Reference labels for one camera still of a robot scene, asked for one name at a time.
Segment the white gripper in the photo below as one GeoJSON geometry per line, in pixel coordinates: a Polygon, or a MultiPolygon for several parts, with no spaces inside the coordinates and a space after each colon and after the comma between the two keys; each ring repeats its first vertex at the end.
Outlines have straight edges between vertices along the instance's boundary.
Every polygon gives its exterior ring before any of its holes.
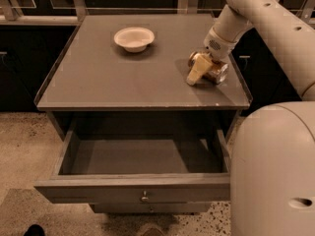
{"type": "MultiPolygon", "coordinates": [[[[213,60],[224,59],[234,49],[236,43],[224,40],[216,34],[214,29],[210,29],[204,39],[204,46],[213,60]]],[[[201,52],[193,52],[188,60],[190,72],[186,78],[186,83],[194,86],[213,67],[210,57],[201,52]]]]}

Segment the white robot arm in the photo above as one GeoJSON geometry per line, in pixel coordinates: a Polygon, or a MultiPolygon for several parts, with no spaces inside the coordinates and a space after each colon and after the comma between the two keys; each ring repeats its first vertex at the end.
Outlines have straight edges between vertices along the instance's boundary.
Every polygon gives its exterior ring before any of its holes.
{"type": "Polygon", "coordinates": [[[260,108],[240,125],[231,155],[232,236],[315,236],[315,29],[279,0],[226,0],[189,58],[186,81],[217,80],[250,28],[263,38],[298,102],[260,108]]]}

